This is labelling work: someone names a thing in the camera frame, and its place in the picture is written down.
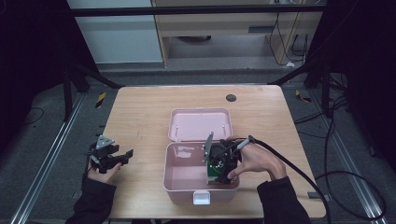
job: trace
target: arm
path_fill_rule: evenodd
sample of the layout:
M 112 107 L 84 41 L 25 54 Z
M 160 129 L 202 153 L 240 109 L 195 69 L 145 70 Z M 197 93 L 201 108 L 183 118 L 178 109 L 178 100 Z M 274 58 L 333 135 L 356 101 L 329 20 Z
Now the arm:
M 119 169 L 120 163 L 103 175 L 90 169 L 82 184 L 82 195 L 74 205 L 74 215 L 66 224 L 103 223 L 107 219 L 117 188 L 109 183 Z
M 242 163 L 228 174 L 234 178 L 244 172 L 268 172 L 271 181 L 257 187 L 265 224 L 311 223 L 308 214 L 286 174 L 286 165 L 265 148 L 247 144 L 241 149 Z

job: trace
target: pink plastic box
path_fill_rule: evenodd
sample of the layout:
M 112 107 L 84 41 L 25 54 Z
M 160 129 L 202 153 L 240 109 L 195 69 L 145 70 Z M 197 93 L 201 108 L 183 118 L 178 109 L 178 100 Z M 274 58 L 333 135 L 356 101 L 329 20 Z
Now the pink plastic box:
M 224 108 L 177 109 L 172 112 L 166 149 L 163 186 L 174 203 L 227 203 L 235 195 L 239 179 L 230 185 L 207 185 L 203 144 L 233 134 L 230 113 Z

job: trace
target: black sleeve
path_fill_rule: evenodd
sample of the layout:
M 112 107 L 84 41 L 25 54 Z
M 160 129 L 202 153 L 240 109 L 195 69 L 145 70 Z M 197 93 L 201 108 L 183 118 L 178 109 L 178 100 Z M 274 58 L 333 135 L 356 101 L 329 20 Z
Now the black sleeve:
M 82 195 L 74 205 L 74 215 L 66 224 L 102 224 L 110 215 L 116 187 L 86 178 Z
M 265 224 L 311 223 L 288 177 L 266 181 L 257 187 L 257 191 L 262 201 Z

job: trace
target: wall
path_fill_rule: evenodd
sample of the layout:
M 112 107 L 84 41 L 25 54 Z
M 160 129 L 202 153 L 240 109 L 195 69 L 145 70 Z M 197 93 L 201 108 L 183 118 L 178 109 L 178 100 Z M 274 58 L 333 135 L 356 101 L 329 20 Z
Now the wall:
M 71 8 L 151 7 L 149 0 L 68 0 Z M 153 16 L 76 18 L 100 67 L 112 63 L 162 63 Z

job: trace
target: box lid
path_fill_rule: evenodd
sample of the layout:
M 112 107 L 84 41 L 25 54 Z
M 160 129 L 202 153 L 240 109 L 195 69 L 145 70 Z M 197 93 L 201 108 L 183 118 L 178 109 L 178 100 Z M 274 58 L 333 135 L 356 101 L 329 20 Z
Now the box lid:
M 233 135 L 230 112 L 225 108 L 176 109 L 172 112 L 169 138 L 174 142 L 205 141 L 213 132 L 213 140 Z

